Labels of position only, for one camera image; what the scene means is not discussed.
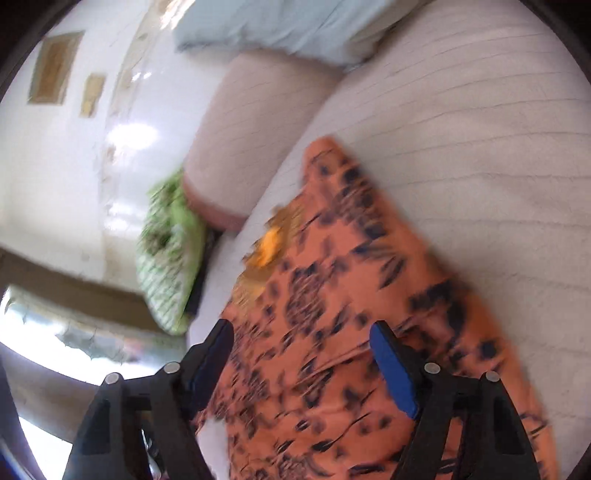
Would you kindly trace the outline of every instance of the light blue pillow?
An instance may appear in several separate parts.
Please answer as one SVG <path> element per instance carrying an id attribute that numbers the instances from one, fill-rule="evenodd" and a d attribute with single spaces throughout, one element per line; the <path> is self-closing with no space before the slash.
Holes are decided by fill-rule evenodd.
<path id="1" fill-rule="evenodd" d="M 179 50 L 271 48 L 331 65 L 370 58 L 387 30 L 424 0 L 196 0 L 174 30 Z"/>

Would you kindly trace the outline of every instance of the metal screw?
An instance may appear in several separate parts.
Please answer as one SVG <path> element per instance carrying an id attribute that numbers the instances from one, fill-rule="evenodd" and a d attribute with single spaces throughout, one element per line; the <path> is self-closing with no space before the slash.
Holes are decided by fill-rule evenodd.
<path id="1" fill-rule="evenodd" d="M 441 367 L 433 362 L 425 364 L 425 372 L 428 374 L 437 375 L 441 371 Z"/>
<path id="2" fill-rule="evenodd" d="M 498 382 L 501 379 L 499 374 L 493 370 L 489 370 L 488 372 L 486 372 L 485 377 L 489 382 L 493 383 Z"/>
<path id="3" fill-rule="evenodd" d="M 120 375 L 117 372 L 113 372 L 105 377 L 105 383 L 107 385 L 112 385 L 119 381 Z"/>
<path id="4" fill-rule="evenodd" d="M 164 371 L 168 374 L 175 374 L 179 370 L 181 370 L 181 364 L 178 362 L 168 362 L 164 365 Z"/>

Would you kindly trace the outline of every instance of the orange patterned cloth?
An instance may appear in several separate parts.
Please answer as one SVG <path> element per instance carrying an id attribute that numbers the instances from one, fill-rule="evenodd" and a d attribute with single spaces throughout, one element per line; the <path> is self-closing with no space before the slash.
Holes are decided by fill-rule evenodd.
<path id="1" fill-rule="evenodd" d="M 376 320 L 455 374 L 499 372 L 541 477 L 557 479 L 551 429 L 513 347 L 331 138 L 308 147 L 302 192 L 286 211 L 296 233 L 250 290 L 256 298 L 224 310 L 234 349 L 196 419 L 226 420 L 231 480 L 390 479 L 414 422 L 369 349 Z M 461 429 L 454 419 L 438 479 L 452 474 Z"/>

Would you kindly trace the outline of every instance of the green patterned cushion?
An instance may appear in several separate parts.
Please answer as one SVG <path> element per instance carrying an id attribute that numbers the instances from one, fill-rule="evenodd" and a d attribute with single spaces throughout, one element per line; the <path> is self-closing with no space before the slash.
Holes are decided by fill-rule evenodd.
<path id="1" fill-rule="evenodd" d="M 207 227 L 187 208 L 180 172 L 154 187 L 137 249 L 139 286 L 162 330 L 182 335 L 184 313 L 203 260 Z"/>

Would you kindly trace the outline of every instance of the picture frame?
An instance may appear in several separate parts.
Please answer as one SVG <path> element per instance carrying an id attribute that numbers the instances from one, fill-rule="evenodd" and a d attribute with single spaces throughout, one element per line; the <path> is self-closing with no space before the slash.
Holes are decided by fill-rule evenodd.
<path id="1" fill-rule="evenodd" d="M 72 64 L 84 32 L 72 32 L 43 40 L 37 57 L 28 103 L 62 105 Z"/>

